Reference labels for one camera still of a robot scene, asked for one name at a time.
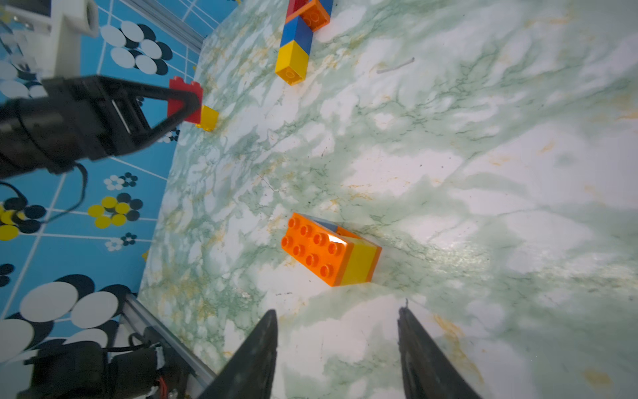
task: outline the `cable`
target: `cable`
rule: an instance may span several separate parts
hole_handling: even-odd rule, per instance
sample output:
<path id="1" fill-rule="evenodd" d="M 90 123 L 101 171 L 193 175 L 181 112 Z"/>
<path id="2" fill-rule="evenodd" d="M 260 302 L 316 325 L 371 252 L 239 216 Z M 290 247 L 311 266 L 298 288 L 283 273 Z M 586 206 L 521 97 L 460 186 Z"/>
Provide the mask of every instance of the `cable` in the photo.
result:
<path id="1" fill-rule="evenodd" d="M 151 346 L 151 341 L 144 338 L 140 333 L 134 332 L 128 336 L 128 344 L 130 346 L 134 346 L 133 338 L 137 338 L 140 342 L 146 344 L 147 346 Z"/>
<path id="2" fill-rule="evenodd" d="M 142 348 L 148 348 L 149 345 L 143 343 L 142 345 L 132 345 L 129 347 L 117 347 L 117 348 L 104 348 L 105 352 L 129 352 L 131 350 L 138 350 Z"/>
<path id="3" fill-rule="evenodd" d="M 71 206 L 69 209 L 65 210 L 62 213 L 58 213 L 57 215 L 50 217 L 44 223 L 53 222 L 55 219 L 58 219 L 58 218 L 60 218 L 60 217 L 62 217 L 64 215 L 66 215 L 67 213 L 78 209 L 78 207 L 80 207 L 80 205 L 82 205 L 82 203 L 84 202 L 84 197 L 86 196 L 86 186 L 87 186 L 87 184 L 89 184 L 89 173 L 88 173 L 86 168 L 81 163 L 77 163 L 76 162 L 75 163 L 75 167 L 82 174 L 82 192 L 80 193 L 80 200 L 74 206 Z"/>
<path id="4" fill-rule="evenodd" d="M 76 209 L 78 209 L 78 207 L 80 207 L 80 205 L 82 205 L 82 203 L 84 202 L 84 197 L 86 196 L 86 186 L 89 184 L 89 173 L 86 170 L 86 168 L 81 164 L 81 163 L 74 163 L 74 166 L 80 171 L 80 173 L 82 174 L 82 191 L 80 192 L 80 200 L 77 202 L 77 204 L 75 204 L 74 206 L 71 206 L 69 209 L 50 217 L 48 220 L 43 221 L 42 223 L 50 223 L 52 221 L 54 221 L 55 219 L 58 219 L 64 215 L 66 215 L 69 212 L 72 212 Z M 24 206 L 26 207 L 27 204 L 29 203 L 29 201 L 27 200 L 27 197 L 25 197 L 25 195 L 18 190 L 15 186 L 13 186 L 12 184 L 9 184 L 5 181 L 0 181 L 0 186 L 7 186 L 8 188 L 11 188 L 13 190 L 13 192 L 15 192 L 15 195 L 24 202 Z"/>
<path id="5" fill-rule="evenodd" d="M 7 186 L 8 188 L 11 188 L 13 190 L 13 192 L 15 192 L 15 195 L 18 198 L 23 200 L 25 203 L 27 202 L 27 197 L 25 197 L 24 194 L 21 193 L 20 190 L 18 190 L 14 185 L 9 184 L 9 183 L 4 182 L 4 181 L 0 181 L 0 186 Z"/>
<path id="6" fill-rule="evenodd" d="M 160 375 L 158 381 L 159 381 L 159 398 L 167 399 L 168 387 L 166 386 L 166 381 L 164 381 L 164 376 Z"/>

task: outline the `yellow lego brick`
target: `yellow lego brick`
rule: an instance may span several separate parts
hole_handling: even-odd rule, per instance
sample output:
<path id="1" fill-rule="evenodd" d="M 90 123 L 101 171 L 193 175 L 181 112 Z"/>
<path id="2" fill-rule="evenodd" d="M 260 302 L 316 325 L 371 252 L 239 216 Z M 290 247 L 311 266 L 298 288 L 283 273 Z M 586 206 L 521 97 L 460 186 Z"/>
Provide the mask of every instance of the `yellow lego brick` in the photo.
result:
<path id="1" fill-rule="evenodd" d="M 215 111 L 212 108 L 206 107 L 202 105 L 202 119 L 196 124 L 198 128 L 204 129 L 207 132 L 211 132 L 217 126 L 217 118 L 219 117 L 219 112 Z"/>
<path id="2" fill-rule="evenodd" d="M 303 82 L 308 70 L 308 59 L 304 49 L 293 40 L 279 49 L 275 73 L 291 86 Z"/>
<path id="3" fill-rule="evenodd" d="M 377 246 L 364 239 L 346 238 L 355 246 L 340 285 L 365 283 L 376 256 Z"/>

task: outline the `red wire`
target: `red wire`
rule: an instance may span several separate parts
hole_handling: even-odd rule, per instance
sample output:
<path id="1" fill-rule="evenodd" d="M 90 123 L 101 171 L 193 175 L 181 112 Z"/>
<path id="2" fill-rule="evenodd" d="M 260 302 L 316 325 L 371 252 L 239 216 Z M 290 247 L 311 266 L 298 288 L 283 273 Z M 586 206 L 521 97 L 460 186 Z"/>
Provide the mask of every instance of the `red wire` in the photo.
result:
<path id="1" fill-rule="evenodd" d="M 166 386 L 166 381 L 164 381 L 164 377 L 160 375 L 159 377 L 159 398 L 167 399 L 168 397 L 168 387 Z"/>

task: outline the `marble table surface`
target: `marble table surface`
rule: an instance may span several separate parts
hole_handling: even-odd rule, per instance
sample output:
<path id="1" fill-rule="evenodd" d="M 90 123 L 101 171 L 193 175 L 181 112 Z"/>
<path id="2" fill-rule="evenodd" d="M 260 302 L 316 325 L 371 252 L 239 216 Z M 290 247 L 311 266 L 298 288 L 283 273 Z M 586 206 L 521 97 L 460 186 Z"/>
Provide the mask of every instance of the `marble table surface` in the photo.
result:
<path id="1" fill-rule="evenodd" d="M 220 371 L 276 309 L 273 398 L 402 398 L 400 306 L 485 398 L 638 382 L 638 3 L 335 0 L 306 80 L 274 73 L 285 0 L 244 0 L 196 79 L 139 298 Z M 294 212 L 383 246 L 330 288 Z"/>

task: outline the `duplo block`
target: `duplo block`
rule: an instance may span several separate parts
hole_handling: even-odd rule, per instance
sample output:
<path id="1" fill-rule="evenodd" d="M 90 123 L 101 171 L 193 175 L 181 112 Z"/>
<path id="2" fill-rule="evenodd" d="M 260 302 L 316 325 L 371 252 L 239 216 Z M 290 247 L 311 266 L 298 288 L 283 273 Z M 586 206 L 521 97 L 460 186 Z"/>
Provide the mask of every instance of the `duplo block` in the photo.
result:
<path id="1" fill-rule="evenodd" d="M 312 220 L 315 223 L 319 223 L 320 225 L 324 226 L 326 229 L 330 230 L 333 233 L 336 233 L 337 232 L 337 228 L 339 227 L 336 224 L 334 224 L 334 223 L 332 223 L 332 222 L 330 222 L 330 221 L 328 221 L 326 219 L 321 219 L 321 218 L 318 218 L 316 216 L 308 216 L 308 215 L 303 215 L 303 214 L 300 214 L 300 215 L 305 217 L 306 219 Z"/>
<path id="2" fill-rule="evenodd" d="M 306 78 L 308 59 L 308 53 L 293 40 L 279 49 L 275 73 L 286 83 L 295 85 Z"/>
<path id="3" fill-rule="evenodd" d="M 294 213 L 281 247 L 331 287 L 369 282 L 381 247 L 337 226 Z"/>
<path id="4" fill-rule="evenodd" d="M 286 23 L 301 16 L 304 22 L 310 27 L 312 32 L 326 26 L 330 22 L 330 13 L 332 13 L 332 0 L 309 0 L 302 6 L 295 1 L 294 11 L 286 16 Z"/>
<path id="5" fill-rule="evenodd" d="M 283 34 L 281 35 L 281 44 L 279 46 L 284 47 L 291 41 L 296 41 L 306 54 L 310 55 L 310 47 L 313 42 L 313 32 L 301 16 L 294 18 L 292 21 L 283 26 Z"/>
<path id="6" fill-rule="evenodd" d="M 217 118 L 219 117 L 219 112 L 215 111 L 212 108 L 206 107 L 202 105 L 202 119 L 196 124 L 198 128 L 201 128 L 207 132 L 212 132 L 217 126 Z"/>
<path id="7" fill-rule="evenodd" d="M 176 77 L 174 77 L 173 79 L 171 79 L 168 82 L 168 86 L 171 89 L 190 91 L 192 93 L 195 93 L 195 94 L 197 94 L 197 98 L 199 98 L 199 100 L 200 100 L 200 104 L 202 103 L 202 98 L 204 97 L 204 89 L 202 89 L 202 87 L 200 86 L 199 83 L 191 82 L 191 84 L 187 84 L 187 83 L 185 83 L 184 79 L 180 78 L 179 76 L 176 76 Z M 173 98 L 169 99 L 168 100 L 167 116 L 171 116 L 172 114 L 175 114 L 183 106 L 184 106 L 183 102 L 181 102 L 179 100 L 175 100 Z M 199 109 L 197 109 L 197 111 L 195 111 L 192 114 L 190 114 L 185 119 L 186 122 L 192 122 L 192 123 L 199 123 L 201 120 L 202 120 L 202 108 L 201 107 Z"/>
<path id="8" fill-rule="evenodd" d="M 291 16 L 295 11 L 297 11 L 299 8 L 302 8 L 306 4 L 308 4 L 308 0 L 290 0 L 290 2 L 288 3 L 288 11 L 286 12 L 286 18 Z"/>

